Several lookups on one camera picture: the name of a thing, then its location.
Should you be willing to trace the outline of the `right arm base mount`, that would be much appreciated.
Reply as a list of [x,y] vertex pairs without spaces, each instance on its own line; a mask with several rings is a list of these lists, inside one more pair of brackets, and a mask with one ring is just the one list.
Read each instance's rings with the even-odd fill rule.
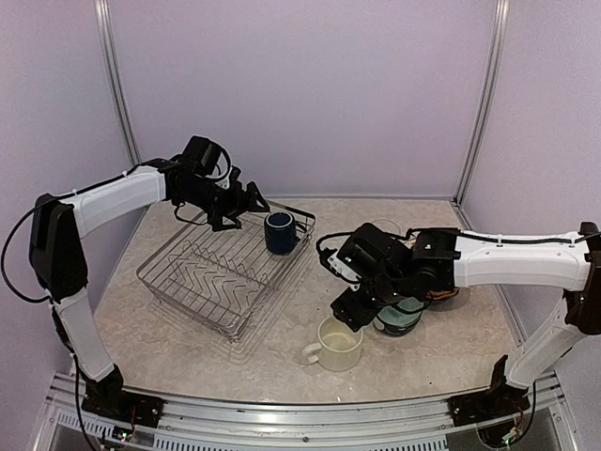
[[528,388],[516,388],[509,385],[502,372],[492,376],[487,389],[453,396],[448,400],[450,415],[455,427],[519,413],[527,410],[530,406]]

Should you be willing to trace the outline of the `white ceramic mug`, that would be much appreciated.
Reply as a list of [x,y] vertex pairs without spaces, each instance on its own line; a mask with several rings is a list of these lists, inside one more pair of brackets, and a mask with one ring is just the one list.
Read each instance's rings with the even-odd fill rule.
[[333,372],[353,368],[361,359],[363,331],[353,332],[334,317],[324,319],[317,328],[317,342],[300,353],[304,365],[319,364]]

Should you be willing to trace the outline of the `navy white bowl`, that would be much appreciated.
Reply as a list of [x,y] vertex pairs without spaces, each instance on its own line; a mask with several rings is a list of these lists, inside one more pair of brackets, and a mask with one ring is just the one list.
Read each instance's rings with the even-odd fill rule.
[[410,333],[421,319],[422,314],[405,314],[394,309],[383,309],[373,320],[380,333],[398,337]]

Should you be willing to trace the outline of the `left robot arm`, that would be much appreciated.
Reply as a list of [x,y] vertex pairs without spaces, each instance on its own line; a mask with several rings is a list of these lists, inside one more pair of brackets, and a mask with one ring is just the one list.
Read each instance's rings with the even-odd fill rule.
[[131,409],[131,396],[116,384],[120,372],[104,346],[88,296],[84,239],[135,210],[169,202],[190,204],[214,232],[239,229],[240,215],[270,209],[255,183],[242,184],[227,151],[194,136],[170,159],[139,163],[122,174],[62,195],[45,194],[25,214],[32,221],[29,263],[49,303],[65,346],[93,398],[114,418]]

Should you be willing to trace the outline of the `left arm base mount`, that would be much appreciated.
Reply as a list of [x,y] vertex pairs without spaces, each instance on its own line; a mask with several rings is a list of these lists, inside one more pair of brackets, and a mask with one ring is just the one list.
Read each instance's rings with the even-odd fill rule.
[[85,412],[132,426],[157,428],[165,401],[160,397],[131,392],[124,389],[123,376],[115,365],[104,378],[95,381],[85,374]]

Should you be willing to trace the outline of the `clear glass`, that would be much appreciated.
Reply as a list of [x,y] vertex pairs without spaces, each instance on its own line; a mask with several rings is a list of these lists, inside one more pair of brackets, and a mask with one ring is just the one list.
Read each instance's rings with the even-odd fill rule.
[[395,221],[387,218],[375,219],[372,221],[372,224],[385,232],[390,232],[393,234],[399,234],[401,232],[400,226]]

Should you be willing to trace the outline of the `dark blue mug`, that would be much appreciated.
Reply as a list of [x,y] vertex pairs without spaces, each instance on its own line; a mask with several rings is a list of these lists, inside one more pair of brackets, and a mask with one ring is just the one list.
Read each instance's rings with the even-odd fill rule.
[[275,211],[264,220],[265,244],[276,256],[290,254],[297,244],[296,219],[288,211]]

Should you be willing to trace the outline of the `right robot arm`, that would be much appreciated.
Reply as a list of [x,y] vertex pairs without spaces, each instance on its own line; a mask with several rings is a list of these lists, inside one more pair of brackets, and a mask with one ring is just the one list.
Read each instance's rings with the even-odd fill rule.
[[600,333],[600,230],[550,236],[486,235],[452,227],[410,230],[405,238],[365,223],[345,233],[337,250],[318,252],[321,265],[349,287],[332,304],[334,316],[353,331],[404,298],[425,301],[435,293],[486,285],[560,288],[562,298],[518,350],[502,357],[480,400],[499,417],[538,376],[580,340]]

